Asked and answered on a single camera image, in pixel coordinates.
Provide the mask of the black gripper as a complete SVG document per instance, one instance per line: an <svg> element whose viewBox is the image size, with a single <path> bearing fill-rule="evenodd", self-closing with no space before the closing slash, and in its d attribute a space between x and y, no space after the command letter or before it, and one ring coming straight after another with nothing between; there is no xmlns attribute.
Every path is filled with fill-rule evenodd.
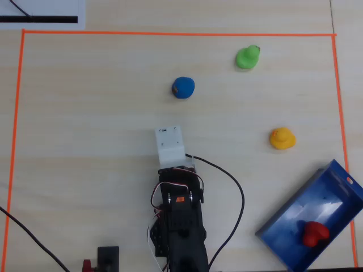
<svg viewBox="0 0 363 272"><path fill-rule="evenodd" d="M158 174L163 203L168 203L169 198L186 194L192 196L192 202L204 203L204 181L196 173L194 166L164 168Z"/></svg>

